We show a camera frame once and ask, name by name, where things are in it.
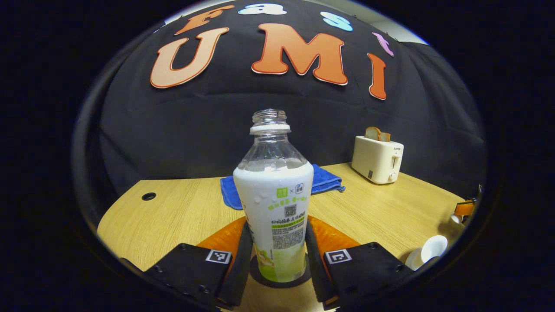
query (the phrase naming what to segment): blue towel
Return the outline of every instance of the blue towel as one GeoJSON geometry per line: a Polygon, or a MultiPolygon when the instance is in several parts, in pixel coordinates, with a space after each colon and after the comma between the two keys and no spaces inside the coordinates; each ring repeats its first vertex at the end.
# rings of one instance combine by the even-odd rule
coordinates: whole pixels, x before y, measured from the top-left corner
{"type": "MultiPolygon", "coordinates": [[[[338,190],[340,192],[345,190],[345,187],[341,186],[342,180],[340,177],[318,167],[318,165],[312,166],[314,167],[314,179],[312,180],[310,194],[322,193],[329,190],[338,190]]],[[[221,179],[220,186],[221,196],[224,198],[225,205],[235,210],[242,210],[243,206],[241,205],[233,177],[221,179]]]]}

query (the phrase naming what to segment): black coaster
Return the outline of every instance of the black coaster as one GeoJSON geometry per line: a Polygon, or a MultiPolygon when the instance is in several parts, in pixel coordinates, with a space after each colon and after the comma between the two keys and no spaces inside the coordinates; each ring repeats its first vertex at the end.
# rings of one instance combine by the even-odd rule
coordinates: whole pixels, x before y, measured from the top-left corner
{"type": "Polygon", "coordinates": [[[305,261],[306,261],[305,273],[301,277],[297,278],[296,280],[290,281],[287,283],[276,283],[262,276],[262,274],[260,273],[260,270],[258,269],[258,261],[256,260],[256,255],[252,259],[250,259],[249,272],[250,272],[250,276],[252,276],[255,281],[257,281],[258,283],[264,286],[268,286],[272,288],[291,288],[291,287],[299,286],[310,279],[309,256],[307,254],[305,254],[305,261]]]}

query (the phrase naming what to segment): toaster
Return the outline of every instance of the toaster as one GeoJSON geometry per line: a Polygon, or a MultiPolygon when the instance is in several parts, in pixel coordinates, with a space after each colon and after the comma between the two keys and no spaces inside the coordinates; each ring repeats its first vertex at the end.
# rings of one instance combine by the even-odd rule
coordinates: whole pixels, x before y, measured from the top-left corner
{"type": "Polygon", "coordinates": [[[358,135],[351,166],[376,184],[393,183],[397,181],[402,157],[403,144],[358,135]]]}

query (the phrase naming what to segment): table surface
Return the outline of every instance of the table surface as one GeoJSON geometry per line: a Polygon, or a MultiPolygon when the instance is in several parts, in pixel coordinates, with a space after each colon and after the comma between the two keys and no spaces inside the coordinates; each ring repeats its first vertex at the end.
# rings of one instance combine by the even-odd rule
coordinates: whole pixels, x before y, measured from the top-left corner
{"type": "MultiPolygon", "coordinates": [[[[376,241],[404,262],[428,238],[444,235],[451,244],[462,231],[449,219],[463,199],[446,190],[404,173],[392,184],[377,185],[350,163],[322,168],[341,177],[346,189],[312,195],[309,214],[361,244],[376,241]]],[[[142,180],[110,207],[97,233],[116,256],[145,271],[177,244],[196,245],[244,215],[224,204],[220,178],[142,180]],[[142,200],[150,192],[156,197],[142,200]]],[[[323,308],[316,300],[312,280],[290,289],[273,289],[249,275],[235,311],[261,310],[323,308]]]]}

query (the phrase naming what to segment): plastic bottle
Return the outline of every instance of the plastic bottle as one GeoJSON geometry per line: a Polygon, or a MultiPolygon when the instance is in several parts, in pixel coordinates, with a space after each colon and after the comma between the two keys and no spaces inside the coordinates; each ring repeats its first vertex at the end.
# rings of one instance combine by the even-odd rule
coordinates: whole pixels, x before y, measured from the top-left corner
{"type": "Polygon", "coordinates": [[[314,168],[287,139],[285,112],[254,113],[254,144],[233,171],[266,279],[286,283],[306,269],[304,241],[314,168]]]}

